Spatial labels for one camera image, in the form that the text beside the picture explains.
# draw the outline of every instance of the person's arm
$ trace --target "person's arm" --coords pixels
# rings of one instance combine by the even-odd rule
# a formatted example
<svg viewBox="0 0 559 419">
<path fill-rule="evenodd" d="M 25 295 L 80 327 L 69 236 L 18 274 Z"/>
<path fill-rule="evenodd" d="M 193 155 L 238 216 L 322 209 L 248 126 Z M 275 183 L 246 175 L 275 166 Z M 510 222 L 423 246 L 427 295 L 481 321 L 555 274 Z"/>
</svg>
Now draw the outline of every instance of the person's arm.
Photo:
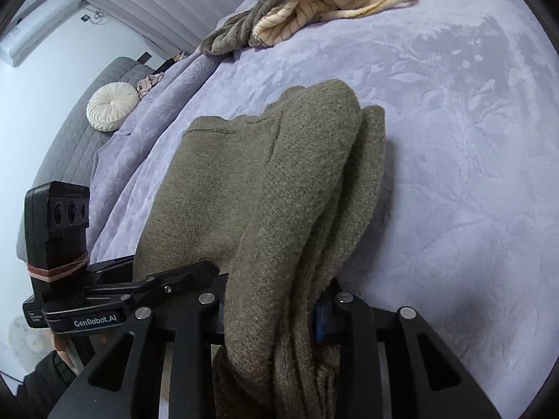
<svg viewBox="0 0 559 419">
<path fill-rule="evenodd" d="M 17 389 L 16 401 L 25 418 L 46 419 L 74 379 L 74 372 L 57 352 L 51 352 L 37 364 L 34 372 L 23 378 L 23 384 Z"/>
</svg>

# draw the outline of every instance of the white wall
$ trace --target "white wall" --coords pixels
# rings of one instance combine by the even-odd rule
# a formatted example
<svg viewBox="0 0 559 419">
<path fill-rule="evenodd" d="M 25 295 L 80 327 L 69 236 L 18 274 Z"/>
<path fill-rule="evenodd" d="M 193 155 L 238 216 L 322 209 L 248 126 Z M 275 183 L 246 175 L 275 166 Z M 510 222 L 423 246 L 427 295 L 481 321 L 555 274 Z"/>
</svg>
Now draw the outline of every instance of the white wall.
<svg viewBox="0 0 559 419">
<path fill-rule="evenodd" d="M 26 266 L 16 257 L 23 198 L 62 122 L 93 79 L 116 57 L 152 54 L 141 35 L 105 16 L 82 22 L 80 8 L 48 35 L 18 67 L 0 61 L 0 371 L 21 379 L 7 330 L 31 295 Z"/>
</svg>

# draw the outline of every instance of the round pleated pillow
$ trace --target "round pleated pillow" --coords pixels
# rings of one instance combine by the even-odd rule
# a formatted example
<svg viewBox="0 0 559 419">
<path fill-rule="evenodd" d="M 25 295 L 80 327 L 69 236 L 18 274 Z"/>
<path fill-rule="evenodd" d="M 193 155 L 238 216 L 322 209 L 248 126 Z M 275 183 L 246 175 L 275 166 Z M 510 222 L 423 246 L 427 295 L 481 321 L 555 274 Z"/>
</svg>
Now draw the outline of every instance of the round pleated pillow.
<svg viewBox="0 0 559 419">
<path fill-rule="evenodd" d="M 129 83 L 108 83 L 93 93 L 86 116 L 97 131 L 116 131 L 139 101 L 138 92 Z"/>
</svg>

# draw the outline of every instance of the camera lens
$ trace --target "camera lens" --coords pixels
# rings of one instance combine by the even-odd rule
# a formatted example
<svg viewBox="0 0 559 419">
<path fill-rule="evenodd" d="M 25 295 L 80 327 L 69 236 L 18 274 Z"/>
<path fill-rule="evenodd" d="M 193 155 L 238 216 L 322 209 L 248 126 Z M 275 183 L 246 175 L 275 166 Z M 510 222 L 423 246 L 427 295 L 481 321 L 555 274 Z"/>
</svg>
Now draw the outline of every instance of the camera lens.
<svg viewBox="0 0 559 419">
<path fill-rule="evenodd" d="M 62 207 L 62 203 L 57 203 L 57 205 L 54 207 L 54 223 L 56 225 L 60 225 L 60 222 L 62 222 L 63 211 L 64 208 Z"/>
<path fill-rule="evenodd" d="M 75 201 L 70 202 L 70 206 L 68 207 L 68 220 L 70 223 L 74 223 L 75 218 L 78 216 L 78 205 L 76 205 Z"/>
</svg>

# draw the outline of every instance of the sweater sleeve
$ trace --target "sweater sleeve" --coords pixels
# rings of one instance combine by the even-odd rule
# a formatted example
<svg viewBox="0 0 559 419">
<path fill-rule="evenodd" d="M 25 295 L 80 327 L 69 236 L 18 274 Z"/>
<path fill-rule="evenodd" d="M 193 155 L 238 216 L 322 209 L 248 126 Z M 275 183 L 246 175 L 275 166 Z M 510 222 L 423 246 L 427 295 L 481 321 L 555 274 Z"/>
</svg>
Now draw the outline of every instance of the sweater sleeve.
<svg viewBox="0 0 559 419">
<path fill-rule="evenodd" d="M 75 374 L 56 351 L 41 360 L 17 389 L 17 403 L 26 419 L 46 419 L 74 379 Z"/>
</svg>

